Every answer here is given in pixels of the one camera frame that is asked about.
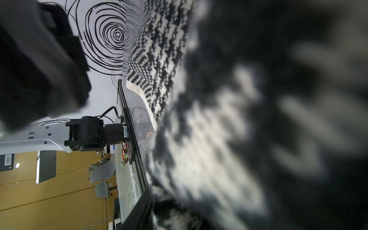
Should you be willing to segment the black white patterned knit scarf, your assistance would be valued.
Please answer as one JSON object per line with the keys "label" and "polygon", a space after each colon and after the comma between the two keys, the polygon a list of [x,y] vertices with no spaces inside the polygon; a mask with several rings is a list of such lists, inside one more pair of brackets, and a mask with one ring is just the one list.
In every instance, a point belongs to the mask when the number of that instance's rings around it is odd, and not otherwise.
{"label": "black white patterned knit scarf", "polygon": [[367,229],[367,1],[145,1],[127,86],[136,229]]}

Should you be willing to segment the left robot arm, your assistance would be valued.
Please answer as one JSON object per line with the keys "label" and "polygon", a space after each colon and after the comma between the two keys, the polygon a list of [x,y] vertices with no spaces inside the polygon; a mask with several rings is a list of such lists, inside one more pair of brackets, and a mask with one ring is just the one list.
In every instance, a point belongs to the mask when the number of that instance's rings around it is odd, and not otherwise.
{"label": "left robot arm", "polygon": [[102,151],[123,117],[60,120],[85,107],[88,71],[121,72],[125,1],[1,1],[1,154]]}

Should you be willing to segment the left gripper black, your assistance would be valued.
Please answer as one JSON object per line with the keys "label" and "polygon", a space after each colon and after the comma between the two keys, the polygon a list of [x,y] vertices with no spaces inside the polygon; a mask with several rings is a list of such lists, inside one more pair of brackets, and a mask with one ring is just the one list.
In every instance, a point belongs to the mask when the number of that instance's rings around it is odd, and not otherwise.
{"label": "left gripper black", "polygon": [[91,84],[80,40],[63,8],[1,1],[1,130],[75,113]]}

